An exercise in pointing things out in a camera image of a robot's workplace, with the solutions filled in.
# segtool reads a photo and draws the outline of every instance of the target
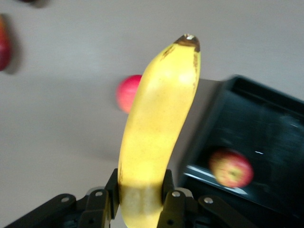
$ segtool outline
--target red apple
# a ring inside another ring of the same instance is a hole
[[[209,168],[218,183],[229,188],[248,185],[254,176],[249,160],[235,150],[220,148],[209,159]]]
[[[141,78],[141,75],[129,76],[125,80],[123,80],[117,87],[117,104],[126,113],[130,112]]]
[[[0,15],[0,71],[4,70],[10,63],[11,45],[6,32],[5,22]]]

